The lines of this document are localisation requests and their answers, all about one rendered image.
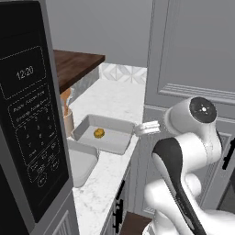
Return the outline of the dark wooden shelf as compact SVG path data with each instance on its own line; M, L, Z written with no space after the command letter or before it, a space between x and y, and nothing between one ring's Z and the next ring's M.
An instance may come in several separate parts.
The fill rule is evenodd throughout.
M60 93L63 93L104 62L106 56L102 54L54 50L54 58Z

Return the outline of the beige utensil pot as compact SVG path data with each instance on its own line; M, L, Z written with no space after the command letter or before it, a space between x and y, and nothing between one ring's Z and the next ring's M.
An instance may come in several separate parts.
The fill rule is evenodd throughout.
M63 109L62 113L63 113L63 121L64 121L66 137L70 137L74 129L73 112L71 109L68 109L68 112L65 112Z

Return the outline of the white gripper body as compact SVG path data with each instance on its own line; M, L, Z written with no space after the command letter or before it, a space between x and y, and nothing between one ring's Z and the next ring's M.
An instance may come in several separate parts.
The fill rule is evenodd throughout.
M157 133L159 131L160 131L160 124L157 120L139 124L134 128L134 134L137 137L146 134Z

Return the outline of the grey tupperware container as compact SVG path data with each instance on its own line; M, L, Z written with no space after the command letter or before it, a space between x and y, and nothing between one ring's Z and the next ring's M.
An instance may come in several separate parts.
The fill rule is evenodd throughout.
M73 186L82 187L94 170L99 157L99 151L91 146L74 140L67 140L68 151L73 176Z
M72 137L100 151L123 155L130 144L134 128L135 124L126 120L89 114L73 129ZM105 136L97 139L94 136L96 129L104 129Z

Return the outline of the grey base cabinets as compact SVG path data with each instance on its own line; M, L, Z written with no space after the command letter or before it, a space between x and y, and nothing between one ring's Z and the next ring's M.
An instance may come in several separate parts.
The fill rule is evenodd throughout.
M130 165L124 173L100 235L120 235L129 206L129 179Z

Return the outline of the black microwave oven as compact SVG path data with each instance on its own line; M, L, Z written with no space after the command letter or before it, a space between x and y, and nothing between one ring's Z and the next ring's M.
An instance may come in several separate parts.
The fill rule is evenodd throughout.
M0 0L0 235L79 235L45 0Z

